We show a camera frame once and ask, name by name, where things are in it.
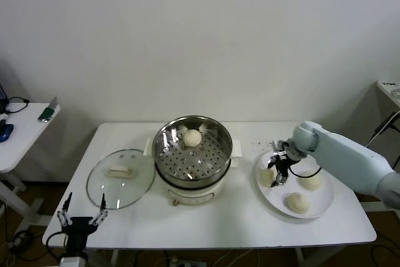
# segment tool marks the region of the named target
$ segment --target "phone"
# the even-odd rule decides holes
[[[0,85],[0,114],[6,112],[6,107],[9,104],[9,100],[6,92],[4,92],[3,87]]]

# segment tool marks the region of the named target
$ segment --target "pot handle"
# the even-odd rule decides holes
[[[153,139],[147,139],[146,146],[144,147],[143,156],[153,156]]]
[[[239,139],[232,141],[231,168],[239,168],[242,161],[242,146]]]

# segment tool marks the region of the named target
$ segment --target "floor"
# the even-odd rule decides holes
[[[34,198],[43,197],[45,198],[44,206],[42,207],[40,213],[41,214],[53,214],[58,202],[63,196],[63,192],[65,190],[65,186],[39,186],[39,185],[30,185],[26,192],[19,193],[20,197],[25,200],[27,203],[31,203]],[[372,201],[373,198],[365,197],[363,201]],[[12,209],[8,209],[8,235],[11,236],[12,233],[17,228],[18,224],[21,221],[21,217],[18,216]],[[360,244],[354,246],[347,246],[344,250],[338,253],[336,256],[331,258],[328,262],[321,265],[322,267],[331,267],[331,266],[363,266],[363,267],[373,267],[377,266],[374,264],[370,250],[373,245],[383,245],[394,251],[394,254],[391,253],[390,250],[383,247],[377,247],[374,250],[374,255],[379,267],[385,266],[400,266],[400,248],[396,249],[396,247],[391,244],[390,241],[383,238],[381,234],[385,237],[392,239],[395,243],[400,245],[400,222],[391,212],[382,212],[382,213],[369,213],[368,214],[371,223],[374,225],[377,232],[379,232],[378,239],[375,243],[370,244]],[[5,225],[5,215],[0,218],[0,245],[3,245],[5,242],[5,234],[4,234],[4,225]],[[44,231],[44,228],[40,227],[32,227],[30,229],[34,234],[40,234]],[[305,257],[312,254],[314,251],[320,248],[307,248],[304,249]],[[34,258],[45,253],[45,247],[41,243],[41,236],[35,238],[34,244],[28,249],[23,255],[25,258]],[[55,250],[56,253],[61,253],[60,249]],[[214,262],[220,258],[222,255],[226,254],[225,251],[168,251],[168,256],[177,256],[182,259],[193,259],[193,260],[201,260],[207,262],[207,265],[211,267]],[[228,266],[234,259],[236,259],[239,255],[243,254],[245,251],[234,250],[230,252],[224,259],[220,260],[215,267]],[[105,258],[111,258],[110,251],[103,251],[101,253]],[[164,267],[166,266],[165,260],[165,252],[163,251],[121,251],[119,254],[118,266],[122,267],[133,267],[133,262],[135,256],[137,259],[137,266],[154,266],[157,263],[156,267]],[[258,251],[251,251],[245,256],[238,259],[233,267],[242,267],[242,266],[254,266],[258,265],[258,256],[259,256],[259,266],[279,266],[279,267],[293,267],[297,265],[296,255],[293,249],[259,249]],[[20,259],[16,259],[14,264],[12,263],[12,257],[10,256],[7,248],[5,246],[0,247],[0,267],[7,266],[6,258],[8,260],[8,266],[11,267],[20,267],[20,266],[56,266],[57,262],[47,254],[43,258],[33,261],[33,262],[25,262]]]

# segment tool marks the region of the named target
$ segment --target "electrical cable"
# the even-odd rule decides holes
[[[391,121],[397,117],[397,115],[400,114],[400,111],[398,111],[396,114],[394,114],[387,123],[385,123],[385,125],[381,128],[380,131],[378,131],[375,135],[372,136],[372,138],[368,141],[367,145],[365,147],[369,147],[369,145],[371,145],[371,143],[376,139],[376,137],[378,137],[383,131],[387,130],[387,125],[391,123]]]
[[[374,250],[378,249],[378,248],[384,248],[388,251],[390,251],[397,259],[400,260],[400,256],[391,248],[387,247],[387,246],[383,246],[383,245],[374,245],[371,250],[369,251],[369,254],[371,255],[372,260],[374,261],[374,264],[376,267],[380,267],[378,262],[376,261],[375,257],[374,257]]]
[[[48,253],[49,253],[54,259],[56,259],[57,262],[60,262],[60,258],[59,258],[58,256],[56,256],[56,255],[51,251],[50,246],[49,246],[49,242],[50,242],[50,239],[51,239],[52,237],[57,236],[57,235],[59,235],[59,234],[64,234],[64,233],[63,233],[62,231],[57,231],[57,232],[51,234],[51,235],[48,237],[48,239],[46,240],[46,249],[47,249]]]
[[[387,236],[382,234],[380,231],[376,231],[376,232],[379,236],[381,236],[382,238],[384,238],[384,239],[388,240],[390,243],[392,243],[400,251],[400,246],[396,242],[394,242],[391,238],[388,238]]]
[[[4,222],[4,231],[5,231],[5,236],[6,236],[6,241],[7,243],[13,243],[15,242],[17,239],[20,239],[23,243],[22,246],[20,247],[16,247],[13,246],[10,248],[10,252],[18,259],[25,261],[25,262],[32,262],[32,261],[37,261],[41,258],[43,258],[44,256],[46,256],[48,253],[57,261],[59,261],[60,259],[51,251],[50,247],[49,247],[49,241],[52,237],[58,235],[58,234],[63,234],[63,232],[59,231],[57,233],[51,234],[48,239],[46,240],[46,249],[47,251],[43,254],[41,254],[40,256],[36,257],[36,258],[23,258],[20,254],[21,252],[25,251],[27,249],[27,247],[30,247],[33,243],[33,239],[41,236],[44,233],[40,233],[37,235],[33,235],[31,232],[29,231],[19,231],[18,233],[16,233],[14,236],[12,236],[11,239],[9,239],[8,237],[8,207],[7,205],[3,202],[4,205],[4,217],[5,217],[5,222]]]
[[[133,261],[133,267],[138,267],[138,261],[139,261],[139,257],[140,255],[143,253],[143,250],[139,250],[136,254],[135,254],[135,259]]]
[[[389,128],[394,129],[395,131],[397,131],[400,134],[400,129],[398,129],[397,127],[395,127],[393,124],[389,126]]]
[[[379,232],[379,231],[376,231],[376,233],[378,234],[378,236],[380,236],[380,237],[382,237],[382,238],[388,240],[390,243],[392,243],[392,244],[400,251],[400,246],[399,246],[396,242],[394,242],[391,238],[388,238],[387,236],[385,236],[384,234],[382,234],[382,233]],[[369,254],[371,255],[371,259],[373,260],[373,262],[374,262],[374,264],[375,264],[376,267],[380,267],[379,264],[378,264],[378,262],[376,261],[375,256],[374,256],[374,250],[375,250],[375,249],[378,249],[378,248],[384,248],[384,249],[390,251],[390,252],[391,252],[394,256],[396,256],[398,259],[400,259],[400,256],[399,256],[393,249],[391,249],[390,247],[387,247],[387,246],[384,246],[384,245],[380,245],[380,244],[374,245],[374,246],[370,249]]]
[[[394,162],[394,164],[392,166],[392,169],[396,168],[396,166],[398,165],[399,161],[400,161],[400,156],[397,158],[396,162]]]
[[[224,253],[219,259],[217,259],[217,260],[214,262],[214,264],[212,264],[211,267],[215,267],[219,261],[221,261],[222,259],[226,258],[226,256],[227,256],[229,253],[231,253],[231,252],[232,252],[232,250],[228,250],[228,251],[227,251],[226,253]]]
[[[169,257],[170,257],[170,255],[168,253],[168,250],[164,250],[164,256],[167,258],[166,266],[169,267],[169,262],[170,262]]]
[[[6,265],[7,265],[7,267],[12,267],[12,265],[14,265],[14,263],[15,263],[15,254],[11,254],[10,256],[8,256],[8,258],[7,258],[7,260],[6,260]],[[8,263],[8,259],[9,258],[12,258],[12,263],[10,264],[10,263]]]
[[[250,253],[251,251],[253,251],[253,249],[247,250],[246,252],[242,253],[240,256],[238,256],[236,259],[234,259],[231,264],[227,265],[226,267],[232,267],[234,263],[236,263],[236,261],[240,258],[242,258],[243,256],[246,256],[248,253]]]
[[[315,173],[313,173],[312,175],[303,176],[303,175],[298,175],[298,174],[294,173],[293,170],[292,170],[292,167],[289,166],[290,172],[291,172],[293,175],[297,176],[298,178],[312,178],[313,176],[317,175],[317,174],[321,171],[321,169],[322,169],[322,168],[319,167],[319,169],[318,169]]]
[[[15,113],[21,112],[23,109],[26,109],[26,107],[28,106],[28,104],[30,102],[28,99],[25,99],[25,98],[22,98],[22,97],[19,97],[19,96],[11,97],[8,100],[10,101],[10,100],[12,100],[14,98],[22,100],[25,105],[21,109],[17,109],[16,111],[9,111],[8,109],[6,109],[6,113],[7,114],[15,114]]]

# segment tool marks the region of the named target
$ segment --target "glass lid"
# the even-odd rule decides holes
[[[124,149],[102,159],[86,183],[89,199],[100,207],[103,193],[106,209],[125,208],[149,191],[155,176],[154,160],[138,149]]]

